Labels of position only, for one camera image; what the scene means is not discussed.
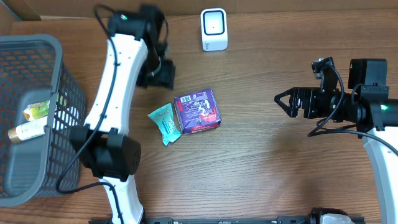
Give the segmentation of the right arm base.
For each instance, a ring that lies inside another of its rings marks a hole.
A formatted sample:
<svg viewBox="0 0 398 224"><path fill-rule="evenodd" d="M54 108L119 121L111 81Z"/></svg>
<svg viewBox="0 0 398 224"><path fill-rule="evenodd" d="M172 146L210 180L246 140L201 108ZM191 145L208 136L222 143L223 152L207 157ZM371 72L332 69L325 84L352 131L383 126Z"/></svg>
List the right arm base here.
<svg viewBox="0 0 398 224"><path fill-rule="evenodd" d="M308 214L309 224L354 224L348 214L335 208L313 208Z"/></svg>

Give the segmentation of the teal wipes pack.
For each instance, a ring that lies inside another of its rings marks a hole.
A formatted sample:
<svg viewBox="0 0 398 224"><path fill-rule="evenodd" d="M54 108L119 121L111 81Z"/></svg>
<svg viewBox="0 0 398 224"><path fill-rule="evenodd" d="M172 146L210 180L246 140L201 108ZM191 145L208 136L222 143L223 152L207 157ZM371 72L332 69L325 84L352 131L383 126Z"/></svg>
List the teal wipes pack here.
<svg viewBox="0 0 398 224"><path fill-rule="evenodd" d="M174 122L174 111L171 103L156 109L148 114L148 117L158 126L165 146L174 143L181 136L181 132Z"/></svg>

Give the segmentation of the purple pad package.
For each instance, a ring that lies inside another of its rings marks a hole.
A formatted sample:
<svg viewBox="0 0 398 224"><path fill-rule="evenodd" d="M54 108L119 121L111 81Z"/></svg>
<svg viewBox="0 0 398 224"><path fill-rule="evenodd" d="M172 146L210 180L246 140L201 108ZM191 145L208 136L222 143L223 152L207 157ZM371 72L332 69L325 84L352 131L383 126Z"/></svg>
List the purple pad package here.
<svg viewBox="0 0 398 224"><path fill-rule="evenodd" d="M174 106L183 134L193 134L217 128L221 114L211 88L176 96Z"/></svg>

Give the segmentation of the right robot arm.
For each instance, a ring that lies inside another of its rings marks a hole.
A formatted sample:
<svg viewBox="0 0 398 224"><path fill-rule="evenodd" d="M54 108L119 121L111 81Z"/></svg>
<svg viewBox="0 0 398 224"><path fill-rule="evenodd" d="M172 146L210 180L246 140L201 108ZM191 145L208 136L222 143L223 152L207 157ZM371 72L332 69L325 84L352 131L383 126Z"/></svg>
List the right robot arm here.
<svg viewBox="0 0 398 224"><path fill-rule="evenodd" d="M397 100L389 97L387 60L350 61L348 86L332 57L312 63L318 87L293 87L274 97L291 118L317 119L308 136L354 134L363 142L376 182L383 223L397 223Z"/></svg>

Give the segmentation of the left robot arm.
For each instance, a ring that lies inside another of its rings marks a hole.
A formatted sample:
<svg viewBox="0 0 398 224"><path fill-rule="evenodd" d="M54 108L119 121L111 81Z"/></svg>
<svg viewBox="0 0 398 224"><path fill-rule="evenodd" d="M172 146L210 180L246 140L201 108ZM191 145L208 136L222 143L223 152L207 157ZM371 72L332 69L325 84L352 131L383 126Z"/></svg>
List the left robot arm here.
<svg viewBox="0 0 398 224"><path fill-rule="evenodd" d="M108 223L143 223L145 211L139 201L134 174L141 159L141 145L129 137L129 114L136 87L174 87L175 65L168 59L168 29L164 13L152 4L137 12L114 10L101 27L107 36L107 56L95 101L82 126L73 127L70 142L79 161L99 179L112 210Z"/></svg>

